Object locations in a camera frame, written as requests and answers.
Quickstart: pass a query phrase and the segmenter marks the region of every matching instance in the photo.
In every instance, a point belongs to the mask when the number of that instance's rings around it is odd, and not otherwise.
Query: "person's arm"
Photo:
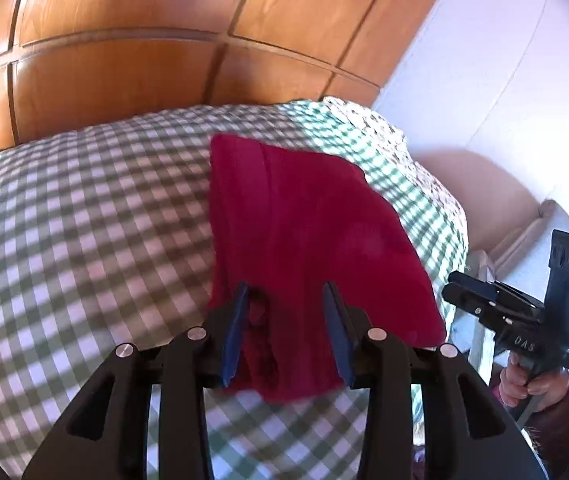
[[[549,372],[524,386],[526,372],[518,366],[517,355],[511,355],[500,375],[500,397],[506,406],[516,406],[528,394],[545,396],[526,430],[549,477],[558,478],[569,464],[569,371]]]

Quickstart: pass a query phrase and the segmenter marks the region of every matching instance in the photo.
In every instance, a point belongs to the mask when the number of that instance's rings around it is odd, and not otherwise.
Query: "folded red fabric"
[[[405,343],[443,342],[431,281],[397,213],[360,168],[230,135],[213,137],[211,164],[211,308],[228,302],[238,282],[256,291],[232,388],[287,402],[341,385],[322,312],[328,280]]]

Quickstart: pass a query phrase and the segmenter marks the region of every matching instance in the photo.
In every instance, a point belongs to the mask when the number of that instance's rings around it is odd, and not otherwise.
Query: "checkered bedspread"
[[[463,267],[461,222],[407,178],[379,139],[327,104],[199,106],[18,146],[0,153],[0,464],[12,477],[117,344],[157,346],[202,320],[214,260],[207,193],[216,132],[358,164],[398,212],[450,325],[453,309],[439,294]],[[149,478],[157,476],[159,400],[155,389]],[[347,479],[357,471],[366,391],[286,406],[254,392],[206,391],[205,400],[218,479]]]

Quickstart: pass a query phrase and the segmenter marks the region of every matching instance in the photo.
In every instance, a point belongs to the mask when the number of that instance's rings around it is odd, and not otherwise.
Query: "metal pin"
[[[186,336],[191,341],[200,341],[206,337],[206,330],[201,326],[194,326],[193,328],[189,329],[189,332],[186,333]]]
[[[370,328],[366,335],[372,341],[384,341],[387,338],[387,332],[382,328]]]
[[[440,353],[443,356],[448,357],[450,359],[458,355],[458,349],[455,348],[455,346],[447,343],[445,345],[440,346]]]
[[[129,357],[133,353],[133,345],[124,343],[116,348],[116,355],[118,357]]]

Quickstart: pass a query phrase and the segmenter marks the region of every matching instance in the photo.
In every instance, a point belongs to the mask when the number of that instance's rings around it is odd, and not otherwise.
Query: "bed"
[[[216,132],[339,155],[392,203],[433,283],[459,203],[370,106],[435,0],[0,0],[0,465],[19,478],[121,342],[198,324]],[[206,392],[218,479],[352,478],[367,392]],[[148,473],[157,478],[158,401]],[[421,420],[419,390],[414,420]]]

